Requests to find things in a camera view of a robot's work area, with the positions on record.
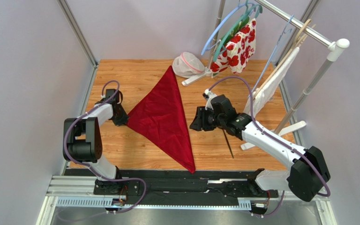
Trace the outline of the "black spoon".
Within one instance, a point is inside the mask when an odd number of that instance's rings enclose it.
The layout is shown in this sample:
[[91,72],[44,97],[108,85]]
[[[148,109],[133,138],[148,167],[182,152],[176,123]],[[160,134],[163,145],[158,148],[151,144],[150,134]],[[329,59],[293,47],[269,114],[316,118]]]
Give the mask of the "black spoon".
[[229,140],[228,140],[228,138],[227,138],[227,134],[226,134],[226,132],[225,132],[225,130],[224,130],[223,128],[222,128],[222,132],[223,132],[223,134],[224,134],[225,141],[226,141],[227,147],[228,147],[228,149],[229,149],[229,152],[230,152],[230,154],[231,154],[231,157],[234,159],[234,155],[233,155],[232,148],[231,148],[230,143],[229,143]]

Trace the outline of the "dark red cloth napkin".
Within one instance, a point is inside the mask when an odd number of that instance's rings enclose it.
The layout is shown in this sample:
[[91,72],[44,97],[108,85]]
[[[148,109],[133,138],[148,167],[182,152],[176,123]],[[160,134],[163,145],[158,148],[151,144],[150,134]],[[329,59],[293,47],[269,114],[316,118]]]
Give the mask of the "dark red cloth napkin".
[[128,115],[130,129],[146,137],[190,173],[196,171],[187,120],[172,66]]

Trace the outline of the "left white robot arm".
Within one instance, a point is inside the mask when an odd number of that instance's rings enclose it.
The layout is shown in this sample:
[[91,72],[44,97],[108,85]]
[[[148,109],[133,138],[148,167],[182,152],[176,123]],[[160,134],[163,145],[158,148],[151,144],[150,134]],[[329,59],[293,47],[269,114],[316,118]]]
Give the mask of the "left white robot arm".
[[111,120],[116,126],[128,123],[129,116],[121,104],[122,100],[121,91],[107,89],[102,99],[85,116],[64,120],[63,157],[66,161],[88,167],[101,181],[122,178],[117,166],[103,155],[100,133],[100,126],[106,121]]

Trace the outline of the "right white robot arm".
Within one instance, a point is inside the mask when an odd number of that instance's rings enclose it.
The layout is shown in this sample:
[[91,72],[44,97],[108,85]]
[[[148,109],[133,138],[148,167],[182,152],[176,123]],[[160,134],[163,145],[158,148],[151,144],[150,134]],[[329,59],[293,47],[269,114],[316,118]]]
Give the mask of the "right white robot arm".
[[262,190],[291,191],[299,199],[309,202],[316,195],[328,196],[321,189],[328,189],[330,172],[322,151],[311,146],[306,149],[287,141],[281,136],[265,128],[246,113],[237,113],[230,100],[225,95],[204,93],[207,101],[205,106],[199,106],[190,129],[195,131],[212,131],[223,129],[227,134],[242,141],[251,143],[273,156],[287,170],[271,173],[259,172],[255,182]]

